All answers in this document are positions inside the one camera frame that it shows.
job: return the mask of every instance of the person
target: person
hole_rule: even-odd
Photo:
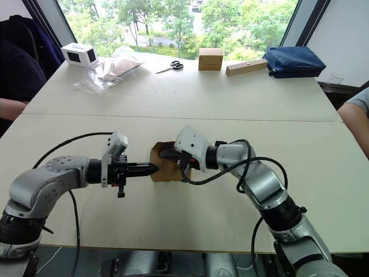
[[[45,83],[35,59],[15,44],[0,40],[0,137]]]
[[[338,113],[369,159],[369,88],[346,101]]]

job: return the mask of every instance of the white box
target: white box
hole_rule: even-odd
[[[70,65],[84,66],[87,68],[99,61],[95,48],[91,45],[73,42],[62,47],[62,52],[65,60]]]

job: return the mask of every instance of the road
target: road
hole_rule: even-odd
[[[137,35],[137,42],[138,42],[139,46],[149,45],[149,40],[144,35]],[[135,45],[136,44],[133,37],[132,37],[132,34],[130,32],[125,33],[125,43],[130,44],[130,45]],[[174,46],[177,46],[174,39],[158,38],[158,37],[155,36],[153,38],[153,44],[158,45],[159,43],[162,43],[165,46],[169,46],[170,44],[173,44]]]
[[[190,14],[194,16],[194,33],[196,35],[203,35],[204,31],[202,30],[202,13],[194,13],[192,12],[192,7],[189,7]]]

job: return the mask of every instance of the window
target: window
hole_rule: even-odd
[[[58,0],[79,43],[101,56],[134,51],[197,59],[220,47],[224,59],[261,58],[279,46],[298,0]]]

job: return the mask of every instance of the robotic arm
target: robotic arm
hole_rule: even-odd
[[[42,230],[52,233],[45,222],[56,201],[68,190],[88,184],[118,186],[124,197],[127,177],[147,176],[158,168],[150,163],[128,163],[121,155],[127,138],[115,132],[106,142],[101,160],[61,156],[45,166],[29,170],[10,186],[10,200],[0,220],[0,261],[20,260],[32,254],[40,242]],[[205,136],[190,127],[177,137],[175,148],[181,153],[180,166],[188,168],[195,159],[202,171],[224,171],[240,161],[255,157],[244,141],[212,146]],[[346,277],[332,264],[330,253],[321,237],[298,207],[277,175],[259,160],[249,164],[243,178],[243,166],[230,172],[242,180],[242,188],[258,209],[275,238],[274,248],[285,270],[298,277]]]
[[[127,177],[147,176],[159,168],[151,163],[128,163],[121,155],[127,138],[114,132],[107,140],[102,160],[61,156],[38,169],[26,171],[10,186],[8,201],[0,221],[0,258],[16,259],[34,252],[41,231],[52,233],[45,222],[58,199],[68,190],[88,184],[118,186],[124,197]]]
[[[231,144],[217,142],[212,146],[204,135],[191,127],[178,134],[175,148],[181,153],[180,167],[184,172],[190,158],[196,159],[201,171],[230,168],[238,162],[255,157],[244,141]],[[230,172],[240,179],[245,165]],[[252,161],[242,182],[242,188],[260,212],[275,238],[274,248],[289,274],[303,277],[343,277],[345,273],[332,259],[327,246],[315,231],[306,215],[306,209],[298,207],[288,195],[274,171],[259,160]]]

